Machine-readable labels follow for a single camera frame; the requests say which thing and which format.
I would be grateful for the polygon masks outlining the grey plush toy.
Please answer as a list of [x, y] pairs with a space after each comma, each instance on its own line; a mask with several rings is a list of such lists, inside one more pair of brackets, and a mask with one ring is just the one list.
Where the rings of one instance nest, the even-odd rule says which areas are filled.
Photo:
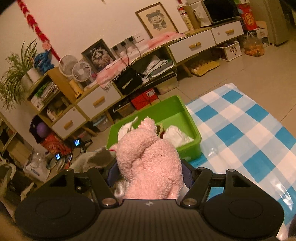
[[75, 173], [85, 173], [93, 167], [106, 167], [116, 157], [115, 151], [101, 147], [94, 152], [81, 154], [70, 166]]

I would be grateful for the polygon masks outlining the pink plush toy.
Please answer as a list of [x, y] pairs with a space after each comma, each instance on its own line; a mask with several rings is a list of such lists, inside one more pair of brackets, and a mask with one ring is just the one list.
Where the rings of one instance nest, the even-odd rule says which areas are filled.
[[153, 119], [142, 120], [115, 149], [119, 171], [129, 183], [125, 199], [178, 199], [184, 186], [181, 160], [176, 148], [157, 135]]

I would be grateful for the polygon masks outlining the blue white milk carton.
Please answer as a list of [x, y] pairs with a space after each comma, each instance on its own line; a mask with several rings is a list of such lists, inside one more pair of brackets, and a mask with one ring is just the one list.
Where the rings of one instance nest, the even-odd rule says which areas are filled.
[[119, 178], [114, 184], [114, 195], [116, 198], [121, 198], [125, 195], [130, 183], [125, 178]]

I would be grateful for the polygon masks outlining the green plastic bin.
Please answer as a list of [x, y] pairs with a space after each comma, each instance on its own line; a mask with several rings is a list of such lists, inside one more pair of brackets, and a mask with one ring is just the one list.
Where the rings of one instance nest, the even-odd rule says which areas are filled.
[[183, 101], [177, 95], [137, 111], [112, 125], [106, 144], [107, 149], [117, 143], [117, 134], [121, 126], [133, 121], [135, 117], [138, 117], [138, 120], [133, 124], [134, 128], [137, 128], [146, 117], [152, 118], [157, 125], [162, 124], [165, 129], [171, 125], [178, 127], [193, 139], [192, 142], [177, 148], [180, 158], [190, 162], [201, 156], [201, 134]]

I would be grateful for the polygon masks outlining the red storage box under cabinet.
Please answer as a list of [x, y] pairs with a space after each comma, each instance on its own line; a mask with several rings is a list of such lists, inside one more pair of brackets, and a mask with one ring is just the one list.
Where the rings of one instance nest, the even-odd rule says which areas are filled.
[[153, 88], [146, 90], [136, 97], [131, 99], [132, 105], [136, 110], [140, 110], [148, 105], [151, 105], [153, 101], [159, 99]]

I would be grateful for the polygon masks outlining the wooden tv cabinet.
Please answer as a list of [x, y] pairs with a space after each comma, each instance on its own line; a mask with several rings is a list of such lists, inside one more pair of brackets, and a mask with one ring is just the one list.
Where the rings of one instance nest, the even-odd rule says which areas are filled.
[[[147, 41], [143, 50], [136, 52], [135, 58], [128, 58], [129, 65], [121, 59], [103, 69], [97, 79], [76, 98], [69, 81], [53, 68], [45, 73], [31, 88], [27, 101], [37, 115], [61, 139], [70, 137], [87, 122], [105, 113], [125, 96], [137, 88], [144, 87], [140, 73], [133, 69], [143, 63], [146, 56], [159, 49], [165, 49], [173, 58], [175, 66], [184, 63], [195, 55], [243, 35], [240, 20], [229, 21], [217, 26], [200, 28], [187, 34], [167, 32]], [[43, 111], [57, 95], [69, 101], [69, 106], [54, 120], [43, 115]]]

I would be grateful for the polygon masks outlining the blue stitch plush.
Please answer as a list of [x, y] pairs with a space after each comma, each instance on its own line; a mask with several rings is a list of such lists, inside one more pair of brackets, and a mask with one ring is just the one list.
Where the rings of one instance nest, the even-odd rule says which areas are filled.
[[45, 74], [47, 71], [54, 68], [49, 58], [49, 51], [37, 54], [34, 59], [34, 68], [36, 68], [41, 74]]

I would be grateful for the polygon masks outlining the white cutout storage box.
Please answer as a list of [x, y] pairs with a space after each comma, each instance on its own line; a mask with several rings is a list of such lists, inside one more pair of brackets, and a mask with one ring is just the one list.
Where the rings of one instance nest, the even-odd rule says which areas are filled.
[[238, 41], [234, 41], [234, 43], [226, 43], [224, 46], [215, 47], [213, 50], [213, 54], [222, 60], [232, 61], [235, 58], [238, 58], [242, 55], [240, 44]]

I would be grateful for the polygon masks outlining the potted green plant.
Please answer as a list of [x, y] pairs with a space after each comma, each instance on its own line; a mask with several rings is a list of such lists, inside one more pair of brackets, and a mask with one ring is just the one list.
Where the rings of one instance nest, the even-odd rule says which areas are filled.
[[22, 102], [25, 88], [21, 80], [34, 67], [36, 55], [37, 40], [33, 40], [28, 45], [22, 44], [20, 54], [11, 53], [6, 58], [10, 66], [1, 77], [1, 102], [5, 110], [10, 111]]

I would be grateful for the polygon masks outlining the bag of oranges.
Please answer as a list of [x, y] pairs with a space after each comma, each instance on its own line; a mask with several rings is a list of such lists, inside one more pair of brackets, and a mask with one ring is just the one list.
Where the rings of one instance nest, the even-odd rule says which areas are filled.
[[259, 57], [264, 55], [264, 48], [262, 40], [254, 35], [252, 32], [247, 32], [246, 38], [243, 42], [244, 52], [246, 55]]

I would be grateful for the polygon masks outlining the pink table runner cloth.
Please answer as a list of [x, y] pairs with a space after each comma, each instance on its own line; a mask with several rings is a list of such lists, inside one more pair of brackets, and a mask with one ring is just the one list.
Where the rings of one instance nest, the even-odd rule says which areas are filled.
[[144, 41], [139, 48], [136, 47], [131, 53], [124, 54], [101, 70], [97, 74], [96, 83], [101, 88], [107, 89], [111, 81], [117, 79], [119, 75], [121, 75], [128, 67], [136, 63], [136, 61], [163, 46], [168, 46], [185, 39], [185, 37], [184, 33], [166, 32], [148, 41]]

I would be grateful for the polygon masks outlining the black microwave oven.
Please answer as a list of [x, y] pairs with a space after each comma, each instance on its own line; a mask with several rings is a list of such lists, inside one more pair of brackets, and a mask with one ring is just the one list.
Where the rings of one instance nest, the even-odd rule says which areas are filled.
[[202, 6], [212, 24], [240, 16], [233, 0], [205, 0], [202, 1]]

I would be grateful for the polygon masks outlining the silver refrigerator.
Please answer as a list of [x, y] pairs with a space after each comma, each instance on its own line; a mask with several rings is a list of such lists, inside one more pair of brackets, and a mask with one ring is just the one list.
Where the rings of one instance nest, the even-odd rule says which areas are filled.
[[288, 41], [289, 32], [279, 0], [250, 0], [253, 16], [264, 21], [268, 39], [272, 45], [281, 45]]

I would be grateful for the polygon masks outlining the cat picture frame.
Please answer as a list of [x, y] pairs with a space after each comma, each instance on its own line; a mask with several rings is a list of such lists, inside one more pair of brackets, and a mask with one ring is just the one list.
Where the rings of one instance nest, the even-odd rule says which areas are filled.
[[96, 74], [116, 60], [103, 39], [100, 39], [83, 51], [82, 56]]

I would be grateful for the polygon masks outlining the cartoon girl picture frame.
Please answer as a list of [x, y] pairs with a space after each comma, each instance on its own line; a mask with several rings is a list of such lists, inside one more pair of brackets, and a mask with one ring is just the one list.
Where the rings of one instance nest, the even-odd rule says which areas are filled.
[[178, 33], [176, 25], [160, 2], [140, 9], [135, 14], [151, 39], [166, 32]]

